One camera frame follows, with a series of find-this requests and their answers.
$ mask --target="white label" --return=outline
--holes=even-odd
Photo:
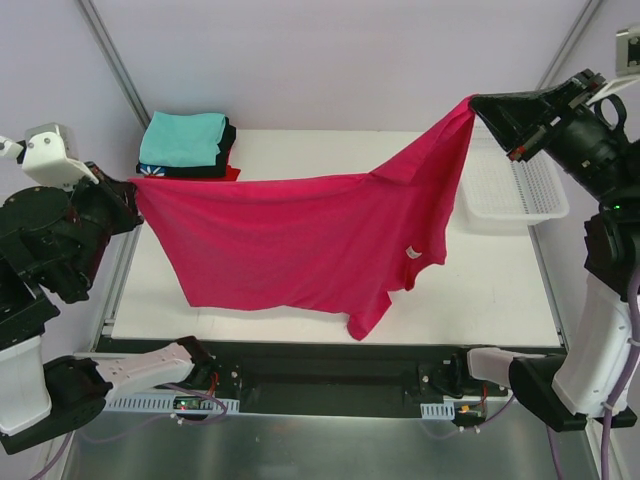
[[[407,252],[407,255],[409,255],[409,258],[414,260],[422,255],[421,252],[416,252],[411,245],[409,245],[409,248],[405,251]]]

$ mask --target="teal folded shirt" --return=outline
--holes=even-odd
[[[215,165],[224,127],[225,116],[221,113],[154,112],[140,145],[140,163],[160,167]]]

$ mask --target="plastic laundry basket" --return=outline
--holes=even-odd
[[[510,161],[484,125],[474,127],[461,192],[470,227],[485,233],[522,232],[569,213],[553,160],[540,152]]]

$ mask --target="white basket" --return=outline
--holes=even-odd
[[[553,160],[540,152],[529,162],[511,162],[484,125],[474,128],[460,183],[476,231],[522,232],[569,213]]]

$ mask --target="pink shirt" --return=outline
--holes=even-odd
[[[134,178],[140,211],[193,307],[349,315],[364,338],[389,291],[443,264],[474,115],[465,99],[369,173],[263,182]]]

